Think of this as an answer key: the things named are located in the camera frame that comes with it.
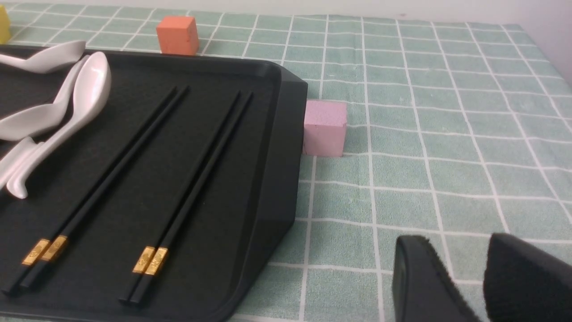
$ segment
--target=ceramic spoon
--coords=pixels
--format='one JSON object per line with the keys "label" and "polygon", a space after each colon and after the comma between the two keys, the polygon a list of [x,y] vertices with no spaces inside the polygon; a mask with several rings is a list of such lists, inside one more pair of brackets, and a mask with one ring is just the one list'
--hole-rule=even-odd
{"label": "ceramic spoon", "polygon": [[24,138],[18,142],[18,144],[16,144],[12,150],[10,150],[10,152],[0,160],[0,187],[3,187],[18,166],[42,145],[43,142],[35,144],[34,140],[30,137]]}
{"label": "ceramic spoon", "polygon": [[77,75],[88,57],[85,56],[71,68],[54,103],[30,107],[1,119],[0,140],[22,140],[27,136],[38,135],[57,126],[66,114]]}
{"label": "ceramic spoon", "polygon": [[28,59],[0,55],[0,64],[32,73],[47,74],[78,61],[85,51],[85,41],[70,41],[46,48]]}
{"label": "ceramic spoon", "polygon": [[97,52],[88,58],[77,77],[73,93],[74,111],[70,121],[44,145],[38,147],[8,180],[8,191],[17,198],[28,196],[26,180],[34,169],[65,140],[93,120],[107,103],[111,90],[111,71],[105,55]]}

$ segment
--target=white wall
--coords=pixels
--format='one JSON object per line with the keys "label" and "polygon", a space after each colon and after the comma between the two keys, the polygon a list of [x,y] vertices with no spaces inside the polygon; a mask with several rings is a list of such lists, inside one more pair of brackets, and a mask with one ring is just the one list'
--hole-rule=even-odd
{"label": "white wall", "polygon": [[519,23],[572,84],[572,0],[34,0],[259,14]]}

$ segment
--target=tablecloth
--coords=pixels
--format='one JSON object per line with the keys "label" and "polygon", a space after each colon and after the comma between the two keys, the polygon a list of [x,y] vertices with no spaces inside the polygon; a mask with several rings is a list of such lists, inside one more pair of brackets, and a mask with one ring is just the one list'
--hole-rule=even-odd
{"label": "tablecloth", "polygon": [[402,234],[430,239],[483,320],[491,233],[572,264],[572,91],[518,25],[5,5],[12,44],[145,52],[192,15],[200,55],[270,60],[347,103],[344,156],[302,157],[296,222],[232,321],[394,321]]}

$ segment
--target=black chopsticks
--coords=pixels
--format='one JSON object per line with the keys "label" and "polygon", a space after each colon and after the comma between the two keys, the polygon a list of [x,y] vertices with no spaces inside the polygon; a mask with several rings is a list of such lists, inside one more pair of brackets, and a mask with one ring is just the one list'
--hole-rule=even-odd
{"label": "black chopsticks", "polygon": [[171,212],[171,218],[167,221],[163,232],[158,236],[155,243],[151,244],[151,246],[147,246],[143,250],[141,257],[133,268],[132,275],[128,282],[128,288],[119,298],[121,303],[134,305],[141,303],[151,285],[153,277],[157,275],[163,266],[169,248],[173,244],[179,231],[181,231],[186,218],[190,216],[190,210],[198,194],[223,152],[240,118],[250,105],[252,92],[246,96],[246,99],[238,108],[234,108],[238,103],[239,97],[240,92],[237,94],[228,113],[210,137],[209,142],[207,142],[207,145],[199,154],[197,162],[193,165],[180,191],[181,196],[178,196],[180,197],[180,203],[175,210]]}
{"label": "black chopsticks", "polygon": [[179,105],[188,92],[188,86],[181,91],[178,91],[176,87],[169,91],[155,112],[151,113],[145,120],[144,125],[113,161],[112,165],[106,170],[100,181],[90,190],[86,198],[65,218],[52,235],[41,239],[33,247],[20,264],[16,275],[2,288],[2,293],[7,296],[14,296],[17,294],[19,286],[23,288],[33,286],[49,264],[53,263],[63,252],[70,238],[77,231],[77,227],[88,217],[93,206],[97,204],[109,186],[119,177],[141,147],[149,140],[170,112]]}

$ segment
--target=gold chopstick band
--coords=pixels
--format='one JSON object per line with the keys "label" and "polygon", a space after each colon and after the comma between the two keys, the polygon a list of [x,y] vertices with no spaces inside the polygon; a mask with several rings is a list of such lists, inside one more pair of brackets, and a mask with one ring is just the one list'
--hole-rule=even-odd
{"label": "gold chopstick band", "polygon": [[149,262],[151,262],[154,253],[155,253],[155,247],[151,246],[145,247],[145,249],[141,253],[141,256],[139,256],[139,260],[137,260],[137,263],[133,268],[133,273],[143,274],[143,272],[147,269],[147,266],[149,266]]}
{"label": "gold chopstick band", "polygon": [[22,261],[23,265],[30,266],[34,265],[36,260],[43,254],[44,250],[50,245],[50,241],[47,239],[41,239],[38,243],[32,248],[30,253],[24,258]]}
{"label": "gold chopstick band", "polygon": [[67,237],[59,235],[42,256],[42,261],[55,260],[66,245]]}
{"label": "gold chopstick band", "polygon": [[159,271],[165,256],[167,256],[167,251],[168,249],[163,247],[159,247],[159,249],[157,249],[157,252],[155,253],[155,256],[153,256],[153,260],[151,261],[151,264],[149,264],[145,274],[155,275]]}

